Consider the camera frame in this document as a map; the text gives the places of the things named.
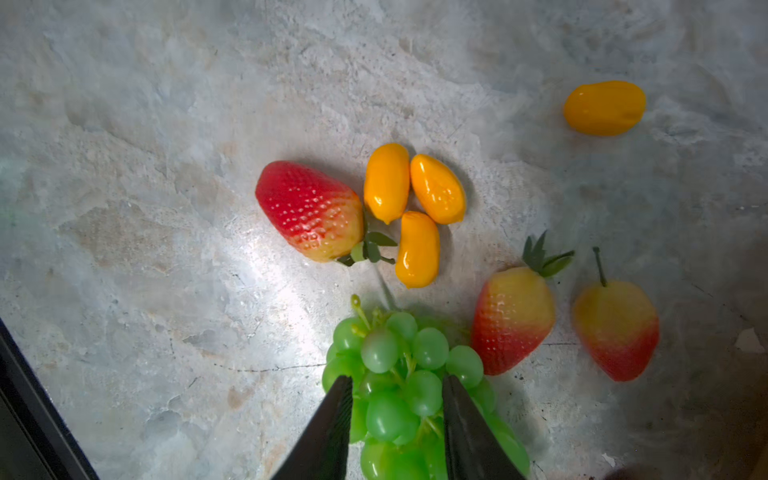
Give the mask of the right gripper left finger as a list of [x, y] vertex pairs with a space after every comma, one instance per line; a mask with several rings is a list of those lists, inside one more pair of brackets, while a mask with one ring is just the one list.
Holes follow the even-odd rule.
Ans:
[[273, 479], [345, 479], [353, 410], [353, 379], [336, 378]]

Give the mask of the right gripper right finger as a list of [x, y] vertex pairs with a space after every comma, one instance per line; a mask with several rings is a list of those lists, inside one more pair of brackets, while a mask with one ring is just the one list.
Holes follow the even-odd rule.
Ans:
[[525, 479], [456, 376], [443, 378], [442, 398], [449, 479]]

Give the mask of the green grape bunch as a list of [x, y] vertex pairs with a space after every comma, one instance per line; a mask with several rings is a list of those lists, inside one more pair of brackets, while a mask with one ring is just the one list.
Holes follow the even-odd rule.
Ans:
[[452, 342], [444, 322], [405, 310], [365, 311], [358, 295], [353, 313], [333, 331], [322, 387], [341, 375], [353, 380], [349, 441], [362, 446], [366, 479], [445, 479], [442, 383], [456, 376], [502, 449], [523, 477], [531, 462], [523, 444], [496, 412], [496, 395], [480, 356]]

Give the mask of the strawberry middle left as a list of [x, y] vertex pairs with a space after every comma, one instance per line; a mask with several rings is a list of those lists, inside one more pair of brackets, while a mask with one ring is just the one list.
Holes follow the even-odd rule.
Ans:
[[555, 300], [547, 280], [564, 270], [575, 252], [549, 255], [545, 239], [545, 234], [528, 237], [521, 263], [491, 275], [478, 296], [470, 346], [488, 376], [511, 370], [554, 327]]

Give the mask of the strawberry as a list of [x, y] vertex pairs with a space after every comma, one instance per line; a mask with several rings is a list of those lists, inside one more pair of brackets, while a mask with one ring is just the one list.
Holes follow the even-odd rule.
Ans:
[[280, 235], [307, 258], [351, 266], [353, 252], [362, 258], [383, 259], [381, 247], [397, 243], [380, 232], [370, 232], [363, 204], [356, 192], [319, 170], [293, 161], [274, 161], [261, 172], [255, 197]]
[[549, 255], [545, 239], [545, 234], [528, 237], [521, 263], [491, 275], [478, 296], [470, 346], [488, 376], [511, 370], [554, 327], [555, 300], [547, 280], [564, 270], [575, 252]]
[[599, 281], [571, 309], [572, 325], [595, 363], [616, 382], [647, 368], [660, 339], [660, 321], [648, 295], [634, 283], [606, 278], [600, 248], [593, 248]]

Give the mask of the yellow kumquat cluster right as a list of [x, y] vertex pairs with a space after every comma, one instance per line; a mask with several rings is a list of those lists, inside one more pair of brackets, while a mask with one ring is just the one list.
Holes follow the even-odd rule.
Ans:
[[401, 218], [397, 278], [409, 289], [423, 288], [435, 280], [439, 264], [440, 238], [436, 224], [424, 213], [406, 212]]

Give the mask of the yellow kumquat cluster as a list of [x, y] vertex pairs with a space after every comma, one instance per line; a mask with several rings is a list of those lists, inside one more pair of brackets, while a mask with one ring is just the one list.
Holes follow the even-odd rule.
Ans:
[[440, 238], [436, 224], [424, 213], [406, 212], [401, 218], [397, 278], [409, 289], [423, 288], [435, 280], [439, 264]]
[[387, 225], [405, 212], [410, 194], [409, 162], [409, 152], [397, 143], [377, 148], [368, 161], [364, 203], [376, 219]]
[[467, 199], [453, 171], [439, 160], [416, 155], [410, 165], [411, 187], [435, 223], [448, 225], [464, 219]]

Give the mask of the strawberry upper left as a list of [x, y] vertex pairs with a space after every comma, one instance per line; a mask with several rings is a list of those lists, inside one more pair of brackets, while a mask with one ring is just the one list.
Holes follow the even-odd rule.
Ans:
[[599, 281], [571, 309], [572, 325], [595, 363], [616, 382], [647, 368], [660, 339], [660, 321], [648, 295], [634, 283], [606, 278], [600, 248], [593, 248]]

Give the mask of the strawberry lower left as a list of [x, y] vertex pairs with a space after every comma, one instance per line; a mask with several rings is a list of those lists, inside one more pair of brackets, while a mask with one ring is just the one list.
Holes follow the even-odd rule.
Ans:
[[381, 247], [397, 243], [380, 232], [370, 232], [363, 204], [356, 192], [319, 170], [293, 161], [274, 161], [261, 172], [255, 197], [280, 235], [307, 258], [351, 266], [353, 252], [362, 258], [383, 259]]

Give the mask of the yellow kumquat cluster top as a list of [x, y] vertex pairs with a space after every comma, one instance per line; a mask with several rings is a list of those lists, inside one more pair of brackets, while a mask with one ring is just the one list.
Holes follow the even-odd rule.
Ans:
[[411, 187], [435, 223], [448, 225], [464, 219], [467, 199], [453, 171], [439, 160], [416, 155], [410, 165]]

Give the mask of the yellow kumquat cluster left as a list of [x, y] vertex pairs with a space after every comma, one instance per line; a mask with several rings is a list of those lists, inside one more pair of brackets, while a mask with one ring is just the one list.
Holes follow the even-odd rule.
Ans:
[[409, 152], [397, 143], [377, 148], [368, 161], [364, 203], [376, 219], [387, 225], [405, 212], [410, 194], [409, 162]]

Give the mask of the lone yellow kumquat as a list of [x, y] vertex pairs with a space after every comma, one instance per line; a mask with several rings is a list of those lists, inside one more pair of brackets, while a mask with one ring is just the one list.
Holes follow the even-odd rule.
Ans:
[[577, 87], [566, 99], [563, 115], [575, 131], [593, 136], [617, 136], [643, 118], [646, 95], [635, 84], [606, 81]]

